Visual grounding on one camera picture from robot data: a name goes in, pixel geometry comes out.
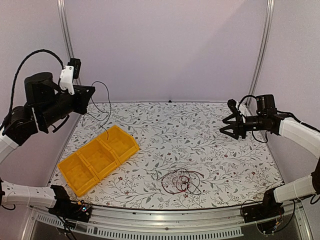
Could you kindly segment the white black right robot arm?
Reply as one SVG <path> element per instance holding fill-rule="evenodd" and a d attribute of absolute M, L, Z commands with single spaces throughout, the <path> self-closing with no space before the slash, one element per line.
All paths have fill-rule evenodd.
<path fill-rule="evenodd" d="M 246 116 L 240 109 L 240 102 L 230 99 L 227 106 L 231 115 L 223 119 L 225 124 L 219 131 L 233 139 L 245 139 L 247 132 L 266 131 L 292 141 L 301 146 L 317 159 L 320 157 L 319 129 L 298 120 L 287 111 L 276 108 L 272 94 L 258 95 L 256 115 Z M 258 213 L 262 218 L 269 218 L 285 201 L 314 197 L 320 194 L 320 166 L 316 165 L 309 175 L 290 183 L 267 190 L 264 193 Z"/>

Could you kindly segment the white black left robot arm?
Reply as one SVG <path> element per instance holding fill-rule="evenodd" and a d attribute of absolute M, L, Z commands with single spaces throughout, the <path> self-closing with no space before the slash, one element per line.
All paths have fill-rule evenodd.
<path fill-rule="evenodd" d="M 11 109 L 0 127 L 0 160 L 4 161 L 38 132 L 49 133 L 49 127 L 58 121 L 65 124 L 70 113 L 85 115 L 93 86 L 72 85 L 71 92 L 53 81 L 50 72 L 40 72 L 24 80 L 26 103 Z M 77 203 L 70 200 L 62 186 L 30 187 L 1 180 L 1 205 L 32 205 L 59 212 L 63 217 L 74 213 Z"/>

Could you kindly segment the left arm base electronics board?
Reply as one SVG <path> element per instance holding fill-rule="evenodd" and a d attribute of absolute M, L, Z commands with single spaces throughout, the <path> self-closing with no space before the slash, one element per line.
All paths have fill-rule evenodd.
<path fill-rule="evenodd" d="M 91 203 L 83 200 L 58 199 L 53 207 L 48 208 L 48 212 L 64 219 L 88 223 L 92 214 L 92 206 Z"/>

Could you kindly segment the right arm base electronics board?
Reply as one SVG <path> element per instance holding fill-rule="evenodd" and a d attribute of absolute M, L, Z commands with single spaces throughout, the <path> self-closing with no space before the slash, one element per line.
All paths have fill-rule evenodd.
<path fill-rule="evenodd" d="M 293 220 L 296 211 L 296 203 L 293 200 L 293 210 L 288 221 L 283 224 L 285 210 L 282 203 L 276 203 L 272 206 L 264 206 L 261 202 L 253 201 L 253 205 L 244 206 L 244 201 L 240 206 L 240 215 L 245 223 L 256 222 L 256 228 L 264 236 L 274 235 L 283 231 Z"/>

